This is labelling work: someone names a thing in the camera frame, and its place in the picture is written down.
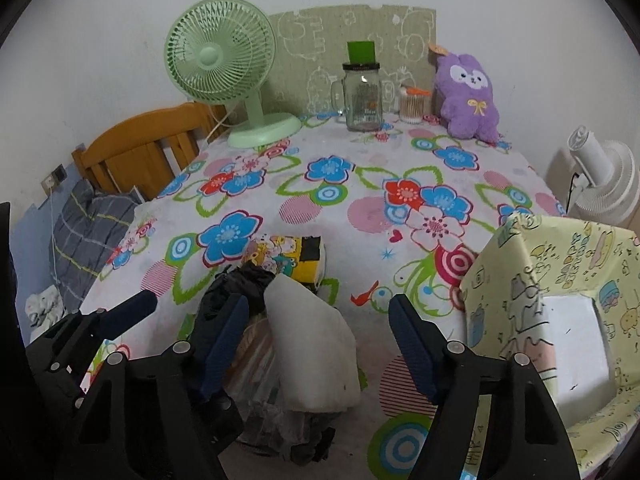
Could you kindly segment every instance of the green electric fan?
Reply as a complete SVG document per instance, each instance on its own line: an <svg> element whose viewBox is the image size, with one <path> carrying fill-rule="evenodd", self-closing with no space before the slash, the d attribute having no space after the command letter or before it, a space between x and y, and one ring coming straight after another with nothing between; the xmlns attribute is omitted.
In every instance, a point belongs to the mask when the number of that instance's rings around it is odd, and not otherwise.
<svg viewBox="0 0 640 480"><path fill-rule="evenodd" d="M292 114L262 113L260 86L269 75L276 41L269 19L244 0L203 0L178 18L166 38L164 59L174 84L210 105L244 99L248 120L228 143L253 148L295 134Z"/></svg>

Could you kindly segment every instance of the glass jar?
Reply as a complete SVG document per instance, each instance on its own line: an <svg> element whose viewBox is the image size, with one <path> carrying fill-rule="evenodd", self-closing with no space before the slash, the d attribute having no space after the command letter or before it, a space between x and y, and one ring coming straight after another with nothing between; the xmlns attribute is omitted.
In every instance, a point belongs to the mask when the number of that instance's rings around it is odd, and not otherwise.
<svg viewBox="0 0 640 480"><path fill-rule="evenodd" d="M331 84L334 111L346 118L348 130L379 130L383 123L380 63L344 63L342 68L344 78Z"/></svg>

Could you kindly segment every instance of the fan base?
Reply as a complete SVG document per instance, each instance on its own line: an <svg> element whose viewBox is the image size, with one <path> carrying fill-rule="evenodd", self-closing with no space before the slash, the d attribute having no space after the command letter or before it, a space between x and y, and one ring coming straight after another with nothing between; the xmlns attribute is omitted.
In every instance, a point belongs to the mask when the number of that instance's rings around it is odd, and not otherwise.
<svg viewBox="0 0 640 480"><path fill-rule="evenodd" d="M253 126L249 121L235 126L229 134L228 143L232 148L254 148L292 136L300 128L300 119L292 114L266 114L263 126Z"/></svg>

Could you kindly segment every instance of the fan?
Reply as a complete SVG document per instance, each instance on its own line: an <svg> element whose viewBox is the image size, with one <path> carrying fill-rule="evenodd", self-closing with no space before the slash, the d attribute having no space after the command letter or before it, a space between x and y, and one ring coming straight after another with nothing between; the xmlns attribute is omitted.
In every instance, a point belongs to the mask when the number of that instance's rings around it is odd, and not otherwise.
<svg viewBox="0 0 640 480"><path fill-rule="evenodd" d="M209 105L244 99L248 120L233 127L233 148L269 144L302 127L291 114L262 113L260 86L275 53L269 19L243 0L195 4L176 20L164 45L167 72L189 97Z"/></svg>
<svg viewBox="0 0 640 480"><path fill-rule="evenodd" d="M567 210L575 205L584 220L626 226L640 198L638 167L629 147L616 140L600 144L584 126L567 145L584 172L574 178Z"/></svg>

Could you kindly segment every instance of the floral tablecloth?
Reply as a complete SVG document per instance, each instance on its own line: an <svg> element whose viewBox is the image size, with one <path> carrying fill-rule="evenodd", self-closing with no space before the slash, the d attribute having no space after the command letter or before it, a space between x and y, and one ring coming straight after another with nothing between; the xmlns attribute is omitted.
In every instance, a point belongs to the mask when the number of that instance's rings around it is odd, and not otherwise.
<svg viewBox="0 0 640 480"><path fill-rule="evenodd" d="M159 298L152 316L103 345L87 380L110 351L157 354L190 333L207 285L238 262L252 236L320 235L319 295L356 336L362 402L336 421L329 459L304 472L246 454L223 462L230 478L243 480L269 477L270 467L274 478L406 478L434 407L399 355L389 299L406 294L447 338L465 340L458 285L476 253L514 210L564 210L508 142L460 141L437 124L386 120L379 132L359 134L320 115L305 118L295 136L254 150L213 142L136 210L82 305L84 313L111 308L141 288ZM469 453L470 463L477 459Z"/></svg>

